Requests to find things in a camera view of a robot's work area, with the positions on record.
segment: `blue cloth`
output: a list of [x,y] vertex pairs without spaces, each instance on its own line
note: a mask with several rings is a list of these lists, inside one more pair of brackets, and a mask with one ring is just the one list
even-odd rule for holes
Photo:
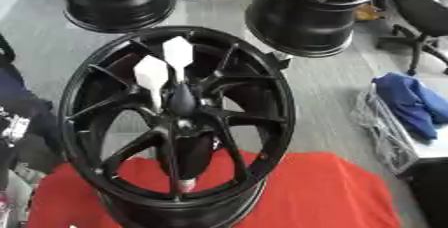
[[376,92],[411,133],[436,139],[435,125],[448,123],[448,101],[417,79],[388,73],[373,79]]

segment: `wheel spoke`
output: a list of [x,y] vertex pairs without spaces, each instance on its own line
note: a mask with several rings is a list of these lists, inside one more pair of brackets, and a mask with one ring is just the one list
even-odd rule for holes
[[150,46],[142,41],[137,40],[130,40],[132,46],[137,46],[141,49],[144,49],[145,52],[148,52],[148,54],[156,56],[156,57],[162,57],[163,56],[163,49],[161,46]]
[[219,120],[217,125],[219,134],[218,137],[221,138],[222,144],[227,149],[227,152],[233,160],[235,167],[235,179],[239,181],[247,179],[250,176],[250,172],[246,168],[243,156],[241,155],[238,145],[230,132],[228,124],[226,124],[223,120]]
[[277,116],[261,116],[247,112],[225,111],[230,126],[275,126],[285,123],[285,119]]
[[111,71],[109,71],[103,67],[100,67],[95,64],[89,64],[88,67],[90,70],[100,72],[100,73],[108,76],[109,78],[113,79],[114,81],[122,84],[123,86],[125,86],[127,88],[129,88],[131,86],[130,83],[128,83],[127,81],[123,80],[122,78],[118,77],[117,75],[113,74]]
[[106,112],[110,110],[110,108],[116,107],[120,104],[123,104],[125,100],[128,98],[128,95],[125,93],[118,93],[115,95],[112,95],[111,97],[100,101],[96,104],[93,104],[81,111],[78,111],[77,113],[73,114],[72,116],[68,117],[68,120],[77,120],[81,118],[85,118],[92,115],[98,115],[101,112]]
[[190,41],[195,35],[196,35],[196,31],[189,31],[187,33],[184,33],[184,38],[186,40]]
[[124,109],[132,110],[138,113],[146,125],[150,128],[154,127],[157,123],[157,114],[145,105],[130,104],[125,106]]
[[212,118],[212,122],[215,123],[215,129],[218,133],[218,137],[233,160],[235,179],[239,181],[246,180],[251,176],[251,174],[246,168],[244,159],[239,151],[235,139],[232,136],[232,133],[230,132],[229,124],[227,123],[225,116],[222,115],[221,110],[214,108],[204,109],[203,112],[206,116]]
[[224,71],[229,66],[230,61],[234,57],[233,55],[235,54],[238,47],[239,47],[238,43],[232,44],[232,46],[229,48],[224,58],[219,63],[217,68],[218,71]]
[[159,143],[161,143],[161,139],[161,133],[156,129],[145,132],[136,139],[132,140],[127,145],[123,146],[120,150],[112,154],[106,160],[104,160],[101,164],[101,167],[110,177],[113,178],[117,175],[118,168],[120,167],[121,163],[123,163],[125,160],[132,157],[136,153],[139,153],[150,147],[157,146]]
[[276,79],[271,76],[263,75],[234,75],[221,72],[215,72],[210,77],[206,78],[202,83],[202,90],[216,94],[220,91],[226,91],[231,88],[242,86],[246,84],[266,84],[274,82]]
[[168,172],[170,177],[170,194],[175,201],[182,198],[182,191],[180,189],[179,166],[177,164],[177,156],[175,149],[175,126],[173,123],[168,124],[167,128],[162,130],[164,137],[164,144],[162,145],[162,152],[168,162]]
[[81,151],[87,156],[87,160],[92,166],[98,166],[101,163],[101,144],[93,138],[94,134],[91,130],[80,130],[76,132],[80,139]]

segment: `red fabric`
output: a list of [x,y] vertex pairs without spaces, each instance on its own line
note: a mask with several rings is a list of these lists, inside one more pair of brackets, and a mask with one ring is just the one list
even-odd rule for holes
[[[246,161],[254,158],[251,153],[244,156]],[[153,160],[130,159],[120,174],[141,187],[163,191],[167,186]],[[197,189],[222,183],[231,175],[228,158],[216,153]],[[92,188],[64,164],[36,191],[28,225],[67,228],[71,224],[78,228],[120,228],[107,216]],[[399,228],[400,223],[391,196],[376,175],[334,154],[297,153],[288,154],[269,176],[259,204],[236,227]]]

